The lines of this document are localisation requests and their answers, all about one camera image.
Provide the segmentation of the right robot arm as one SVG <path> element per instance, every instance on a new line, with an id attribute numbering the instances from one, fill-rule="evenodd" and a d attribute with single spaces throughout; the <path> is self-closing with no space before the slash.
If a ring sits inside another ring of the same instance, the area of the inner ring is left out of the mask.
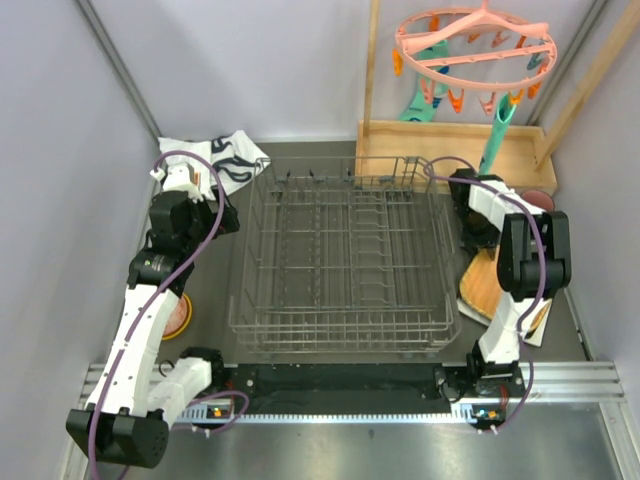
<path id="1" fill-rule="evenodd" d="M 467 355 L 467 384 L 487 396 L 518 370 L 521 346 L 543 304 L 566 287 L 572 274 L 569 220 L 524 200 L 495 175 L 460 168 L 448 180 L 454 208 L 471 234 L 497 247 L 500 300 L 485 333 Z"/>

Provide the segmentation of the white printed cloth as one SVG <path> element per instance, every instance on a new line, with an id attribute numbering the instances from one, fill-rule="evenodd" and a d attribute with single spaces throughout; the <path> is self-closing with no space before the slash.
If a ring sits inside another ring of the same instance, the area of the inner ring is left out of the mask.
<path id="1" fill-rule="evenodd" d="M 271 164 L 271 159 L 249 138 L 244 130 L 208 141 L 183 141 L 159 137 L 162 154 L 169 151 L 189 151 L 207 160 L 218 173 L 226 195 L 231 195 L 249 184 Z M 184 155 L 166 159 L 167 166 L 188 163 L 193 171 L 199 195 L 214 201 L 217 194 L 215 177 L 197 160 Z"/>

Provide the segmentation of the red patterned bowl yellow rim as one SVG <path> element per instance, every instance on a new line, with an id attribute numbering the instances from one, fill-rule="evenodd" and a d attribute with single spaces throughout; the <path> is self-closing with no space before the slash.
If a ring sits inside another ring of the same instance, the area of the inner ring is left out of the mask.
<path id="1" fill-rule="evenodd" d="M 188 294 L 183 293 L 165 326 L 162 340 L 168 341 L 180 336 L 190 325 L 193 305 Z"/>

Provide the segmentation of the yellow woven-pattern plate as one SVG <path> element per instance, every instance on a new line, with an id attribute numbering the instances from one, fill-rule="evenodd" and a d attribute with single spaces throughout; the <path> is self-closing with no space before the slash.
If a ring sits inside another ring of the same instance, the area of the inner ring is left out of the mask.
<path id="1" fill-rule="evenodd" d="M 493 319 L 502 293 L 497 278 L 497 257 L 491 258 L 487 250 L 480 250 L 462 275 L 459 299 L 481 313 L 492 314 Z"/>

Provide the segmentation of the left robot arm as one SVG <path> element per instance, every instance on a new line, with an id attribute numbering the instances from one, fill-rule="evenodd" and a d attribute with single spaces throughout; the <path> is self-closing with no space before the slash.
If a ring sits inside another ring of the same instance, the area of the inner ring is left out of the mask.
<path id="1" fill-rule="evenodd" d="M 164 330 L 177 308 L 195 259 L 216 237 L 240 228 L 225 195 L 216 206 L 184 192 L 153 197 L 150 227 L 129 264 L 120 325 L 102 375 L 85 406 L 70 410 L 66 430 L 87 456 L 93 478 L 99 463 L 154 468 L 178 417 L 226 387 L 219 351 L 188 347 L 158 384 L 151 375 Z"/>

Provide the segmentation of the wooden tray frame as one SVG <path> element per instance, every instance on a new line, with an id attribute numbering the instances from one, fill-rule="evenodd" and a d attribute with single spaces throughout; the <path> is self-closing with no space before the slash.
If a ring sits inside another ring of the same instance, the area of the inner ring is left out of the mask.
<path id="1" fill-rule="evenodd" d="M 497 175 L 513 188 L 538 189 L 553 195 L 558 190 L 553 153 L 573 128 L 581 111 L 600 88 L 609 70 L 639 32 L 639 3 L 630 1 L 610 28 L 597 55 L 574 85 L 571 96 L 548 129 L 538 125 L 510 128 L 497 154 Z M 411 123 L 373 120 L 370 106 L 373 92 L 374 55 L 368 55 L 364 119 L 358 125 L 355 173 L 387 177 L 398 173 L 397 160 L 432 160 L 440 156 L 460 157 L 477 166 L 481 149 L 489 138 L 485 124 Z"/>

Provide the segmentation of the pink round clothes hanger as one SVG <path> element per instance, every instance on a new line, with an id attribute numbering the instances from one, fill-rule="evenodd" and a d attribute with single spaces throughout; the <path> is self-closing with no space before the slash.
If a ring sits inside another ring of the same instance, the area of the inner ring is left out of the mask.
<path id="1" fill-rule="evenodd" d="M 533 23 L 491 8 L 442 7 L 414 14 L 397 27 L 394 73 L 417 74 L 425 104 L 464 110 L 478 99 L 491 117 L 505 94 L 519 105 L 533 99 L 558 61 L 558 48 L 544 22 Z"/>

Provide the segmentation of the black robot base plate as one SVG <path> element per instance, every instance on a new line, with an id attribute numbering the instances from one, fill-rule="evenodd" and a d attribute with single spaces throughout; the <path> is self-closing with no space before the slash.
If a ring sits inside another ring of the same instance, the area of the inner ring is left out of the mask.
<path id="1" fill-rule="evenodd" d="M 249 415 L 447 413 L 455 400 L 491 403 L 524 394 L 521 373 L 472 381 L 464 366 L 439 363 L 239 364 L 212 367 L 215 393 L 249 397 Z"/>

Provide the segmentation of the pink ceramic mug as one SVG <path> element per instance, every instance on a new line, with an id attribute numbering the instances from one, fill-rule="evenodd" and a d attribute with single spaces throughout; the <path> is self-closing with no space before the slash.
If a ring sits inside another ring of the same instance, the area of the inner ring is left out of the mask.
<path id="1" fill-rule="evenodd" d="M 553 198 L 541 190 L 527 190 L 521 193 L 521 198 L 527 203 L 534 205 L 545 211 L 554 211 L 555 204 Z"/>

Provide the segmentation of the teal patterned sock front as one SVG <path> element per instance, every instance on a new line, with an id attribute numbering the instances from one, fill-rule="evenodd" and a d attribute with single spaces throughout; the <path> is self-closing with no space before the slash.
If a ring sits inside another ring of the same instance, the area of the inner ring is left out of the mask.
<path id="1" fill-rule="evenodd" d="M 490 173 L 516 109 L 517 105 L 510 100 L 509 94 L 505 94 L 495 111 L 491 133 L 478 167 L 480 175 Z"/>

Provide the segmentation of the black floral square plate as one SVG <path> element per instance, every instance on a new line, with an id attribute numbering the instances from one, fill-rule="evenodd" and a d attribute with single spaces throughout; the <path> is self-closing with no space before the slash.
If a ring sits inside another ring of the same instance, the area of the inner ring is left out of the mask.
<path id="1" fill-rule="evenodd" d="M 457 306 L 460 313 L 464 316 L 488 327 L 492 314 L 481 313 L 478 309 L 471 307 L 464 300 L 458 299 Z M 543 343 L 544 332 L 551 310 L 552 301 L 545 301 L 537 311 L 535 319 L 532 321 L 528 333 L 525 335 L 525 343 L 534 347 L 540 347 Z"/>

